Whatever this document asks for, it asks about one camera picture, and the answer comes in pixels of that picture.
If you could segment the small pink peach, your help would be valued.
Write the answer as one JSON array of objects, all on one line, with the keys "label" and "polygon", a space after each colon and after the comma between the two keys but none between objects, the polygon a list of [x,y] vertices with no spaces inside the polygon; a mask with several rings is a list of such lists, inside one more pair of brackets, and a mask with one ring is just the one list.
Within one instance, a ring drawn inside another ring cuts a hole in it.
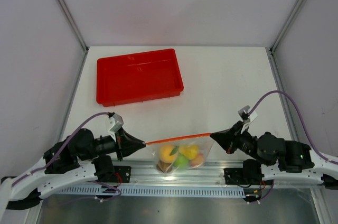
[{"label": "small pink peach", "polygon": [[205,163],[205,157],[202,153],[199,153],[194,159],[190,160],[190,167],[195,168]]}]

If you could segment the clear zip top bag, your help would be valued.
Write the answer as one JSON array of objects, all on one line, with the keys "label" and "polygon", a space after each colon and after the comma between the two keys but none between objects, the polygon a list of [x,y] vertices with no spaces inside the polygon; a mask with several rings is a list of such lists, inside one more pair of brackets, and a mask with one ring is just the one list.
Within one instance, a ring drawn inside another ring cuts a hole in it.
[{"label": "clear zip top bag", "polygon": [[165,174],[196,169],[207,160],[214,140],[210,133],[180,136],[147,142],[155,168]]}]

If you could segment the yellow lemon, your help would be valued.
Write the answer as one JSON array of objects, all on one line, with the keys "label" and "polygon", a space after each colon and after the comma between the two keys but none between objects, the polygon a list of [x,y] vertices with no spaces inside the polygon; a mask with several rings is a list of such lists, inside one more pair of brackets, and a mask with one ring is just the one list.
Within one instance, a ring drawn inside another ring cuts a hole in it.
[{"label": "yellow lemon", "polygon": [[199,153],[198,145],[181,145],[179,147],[179,153],[184,155],[189,160],[194,159]]}]

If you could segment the large orange peach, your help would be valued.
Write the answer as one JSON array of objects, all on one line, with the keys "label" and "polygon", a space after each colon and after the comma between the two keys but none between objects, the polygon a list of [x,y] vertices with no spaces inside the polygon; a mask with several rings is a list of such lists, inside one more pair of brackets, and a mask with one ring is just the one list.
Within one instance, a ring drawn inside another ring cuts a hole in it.
[{"label": "large orange peach", "polygon": [[173,163],[177,157],[178,147],[166,144],[159,149],[159,159],[164,163]]}]

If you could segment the brown kiwi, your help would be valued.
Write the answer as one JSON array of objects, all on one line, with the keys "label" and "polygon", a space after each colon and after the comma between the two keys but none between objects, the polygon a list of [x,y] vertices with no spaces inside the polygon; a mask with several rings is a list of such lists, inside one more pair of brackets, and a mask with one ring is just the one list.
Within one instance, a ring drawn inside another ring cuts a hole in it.
[{"label": "brown kiwi", "polygon": [[165,163],[162,161],[158,161],[156,164],[156,169],[162,173],[171,173],[172,172],[172,164],[171,163]]}]

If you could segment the green apple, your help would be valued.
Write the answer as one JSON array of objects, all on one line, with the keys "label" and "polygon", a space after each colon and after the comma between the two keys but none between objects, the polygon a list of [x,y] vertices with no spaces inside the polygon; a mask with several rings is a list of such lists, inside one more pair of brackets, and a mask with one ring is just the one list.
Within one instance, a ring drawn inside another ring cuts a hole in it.
[{"label": "green apple", "polygon": [[179,154],[174,161],[173,166],[177,169],[186,169],[189,166],[189,159],[184,155]]}]

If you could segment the red plastic bin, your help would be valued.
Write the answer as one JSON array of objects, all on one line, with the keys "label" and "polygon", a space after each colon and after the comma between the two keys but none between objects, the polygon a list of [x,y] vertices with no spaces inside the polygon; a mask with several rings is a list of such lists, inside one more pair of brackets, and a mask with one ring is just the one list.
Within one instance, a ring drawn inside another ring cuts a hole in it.
[{"label": "red plastic bin", "polygon": [[96,102],[104,107],[171,98],[183,90],[174,49],[97,60]]}]

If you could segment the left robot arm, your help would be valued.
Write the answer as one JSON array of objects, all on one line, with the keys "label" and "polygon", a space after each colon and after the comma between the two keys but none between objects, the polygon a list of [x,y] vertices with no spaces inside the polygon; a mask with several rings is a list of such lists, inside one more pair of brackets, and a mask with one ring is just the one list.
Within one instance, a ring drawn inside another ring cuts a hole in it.
[{"label": "left robot arm", "polygon": [[6,208],[26,210],[61,189],[84,182],[128,182],[123,172],[130,167],[115,167],[110,154],[115,153],[121,161],[145,146],[122,128],[98,138],[92,131],[80,129],[47,150],[26,178],[11,178],[12,194]]}]

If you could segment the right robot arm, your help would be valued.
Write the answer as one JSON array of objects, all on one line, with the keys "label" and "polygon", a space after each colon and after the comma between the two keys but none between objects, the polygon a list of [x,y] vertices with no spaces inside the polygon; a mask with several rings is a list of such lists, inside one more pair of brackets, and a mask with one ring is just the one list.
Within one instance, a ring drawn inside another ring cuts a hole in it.
[{"label": "right robot arm", "polygon": [[241,168],[224,169],[228,185],[258,185],[261,182],[271,185],[282,181],[317,184],[337,190],[337,160],[331,161],[323,154],[315,153],[307,144],[287,141],[270,132],[260,137],[252,136],[241,121],[210,137],[227,154],[240,150],[249,156]]}]

